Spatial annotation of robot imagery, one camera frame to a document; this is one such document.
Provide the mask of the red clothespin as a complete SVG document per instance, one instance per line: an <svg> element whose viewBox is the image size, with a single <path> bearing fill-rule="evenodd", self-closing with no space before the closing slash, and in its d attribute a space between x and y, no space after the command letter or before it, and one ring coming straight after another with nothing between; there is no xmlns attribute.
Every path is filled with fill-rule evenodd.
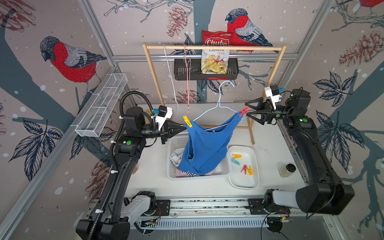
<svg viewBox="0 0 384 240"><path fill-rule="evenodd" d="M242 117L244 115L247 114L247 112L250 110L249 106L246 106L245 108L243 108L241 111L240 111L240 114L239 116Z"/></svg>
<svg viewBox="0 0 384 240"><path fill-rule="evenodd" d="M244 172L245 175L248 173L248 168L247 168L247 165L244 165L241 172Z"/></svg>

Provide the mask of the blue tank top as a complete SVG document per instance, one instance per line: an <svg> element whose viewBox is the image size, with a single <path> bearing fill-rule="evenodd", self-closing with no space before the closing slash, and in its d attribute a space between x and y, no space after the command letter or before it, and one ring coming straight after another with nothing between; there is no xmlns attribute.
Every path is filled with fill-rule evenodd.
<svg viewBox="0 0 384 240"><path fill-rule="evenodd" d="M178 169L193 175L212 172L226 157L227 146L242 117L242 113L237 112L220 127L212 130L204 129L193 121L185 124L188 142Z"/></svg>

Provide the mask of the white wire hanger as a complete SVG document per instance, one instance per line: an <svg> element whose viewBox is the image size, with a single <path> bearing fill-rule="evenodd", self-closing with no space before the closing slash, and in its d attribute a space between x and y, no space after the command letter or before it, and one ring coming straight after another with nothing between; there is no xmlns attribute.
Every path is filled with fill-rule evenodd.
<svg viewBox="0 0 384 240"><path fill-rule="evenodd" d="M179 110L179 103L177 101L177 96L176 96L176 91L175 91L175 84L174 84L174 80L173 80L173 74L171 72L171 64L170 64L170 61L169 61L168 56L167 56L165 44L163 44L163 50L164 50L164 54L165 54L165 58L166 58L166 62L167 62L167 67L168 67L168 71L169 71L169 75L170 75L170 79L171 79L171 83L172 83L174 101L175 101L175 104L177 106L177 111L178 111Z"/></svg>

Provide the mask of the light blue wire hanger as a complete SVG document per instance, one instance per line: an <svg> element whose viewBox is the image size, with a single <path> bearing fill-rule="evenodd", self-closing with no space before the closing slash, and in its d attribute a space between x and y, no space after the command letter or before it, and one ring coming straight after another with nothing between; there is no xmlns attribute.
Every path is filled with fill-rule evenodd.
<svg viewBox="0 0 384 240"><path fill-rule="evenodd" d="M221 87L223 84L225 83L229 83L230 85L232 85L232 87L235 87L235 85L230 81L230 80L226 80L226 81L223 81L220 86L219 86L219 99L217 101L217 104L215 107L211 108L211 109L208 109L206 110L204 113L202 113L200 116L198 116L196 119L194 119L194 121L198 120L200 117L202 117L204 114L208 113L209 111L212 111L216 108L222 108L222 109L228 109L228 110L231 110L232 112L234 113L237 113L237 111L229 108L229 107L225 107L225 106L222 106L222 101L221 101L221 98L222 98L222 90L221 90ZM207 128L204 129L204 131L210 131L210 130L216 130L218 128L221 128L221 127L224 127L224 126L227 126L228 124L223 124L223 125L220 125L220 126L216 126L216 127L212 127L212 126L208 126Z"/></svg>

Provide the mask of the pink tank top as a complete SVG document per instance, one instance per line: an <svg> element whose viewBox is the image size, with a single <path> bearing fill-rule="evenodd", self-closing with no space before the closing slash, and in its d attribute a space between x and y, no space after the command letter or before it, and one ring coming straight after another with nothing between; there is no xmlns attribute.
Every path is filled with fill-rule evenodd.
<svg viewBox="0 0 384 240"><path fill-rule="evenodd" d="M206 176L211 176L214 174L215 171L211 171L205 175L197 175L191 172L183 172L180 171L179 169L175 170L175 173L173 175L170 175L171 178L194 178L194 177L206 177Z"/></svg>

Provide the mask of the striped tank top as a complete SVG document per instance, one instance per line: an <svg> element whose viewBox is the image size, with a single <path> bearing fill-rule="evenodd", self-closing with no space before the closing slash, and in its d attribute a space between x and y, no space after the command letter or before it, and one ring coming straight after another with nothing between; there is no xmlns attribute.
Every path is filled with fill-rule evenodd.
<svg viewBox="0 0 384 240"><path fill-rule="evenodd" d="M178 148L171 152L169 160L176 169L179 169L180 163L182 161L182 157L184 155L184 150L185 148Z"/></svg>

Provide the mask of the pink wire hanger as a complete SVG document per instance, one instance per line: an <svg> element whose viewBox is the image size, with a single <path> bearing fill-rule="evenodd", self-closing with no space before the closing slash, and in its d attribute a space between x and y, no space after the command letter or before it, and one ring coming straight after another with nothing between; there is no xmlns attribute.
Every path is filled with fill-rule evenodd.
<svg viewBox="0 0 384 240"><path fill-rule="evenodd" d="M184 45L184 59L186 65L186 81L187 81L187 105L188 105L188 113L190 111L190 76L191 76L191 63L190 58L187 58L187 46Z"/></svg>

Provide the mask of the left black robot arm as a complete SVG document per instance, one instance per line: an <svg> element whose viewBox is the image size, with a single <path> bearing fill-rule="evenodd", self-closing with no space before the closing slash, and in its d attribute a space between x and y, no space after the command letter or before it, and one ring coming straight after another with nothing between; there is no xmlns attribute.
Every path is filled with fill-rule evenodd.
<svg viewBox="0 0 384 240"><path fill-rule="evenodd" d="M101 199L90 216L80 220L76 233L83 240L126 240L132 226L143 214L156 210L156 195L153 192L137 193L127 206L125 192L147 139L160 139L162 144L186 130L186 127L171 121L169 110L159 106L155 110L149 99L141 92L130 91L120 102L122 122L110 147L110 174Z"/></svg>

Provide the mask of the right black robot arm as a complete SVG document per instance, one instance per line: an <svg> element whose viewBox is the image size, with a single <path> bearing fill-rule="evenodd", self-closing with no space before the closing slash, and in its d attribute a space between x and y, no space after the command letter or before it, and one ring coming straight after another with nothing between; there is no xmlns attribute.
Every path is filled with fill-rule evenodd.
<svg viewBox="0 0 384 240"><path fill-rule="evenodd" d="M355 195L353 187L342 182L329 162L318 139L314 121L307 117L310 93L294 89L285 105L281 105L282 91L273 90L272 95L245 103L250 110L247 117L257 123L282 123L288 136L296 143L299 159L307 172L307 185L296 191L268 189L264 208L276 212L282 207L299 209L314 215L339 215Z"/></svg>

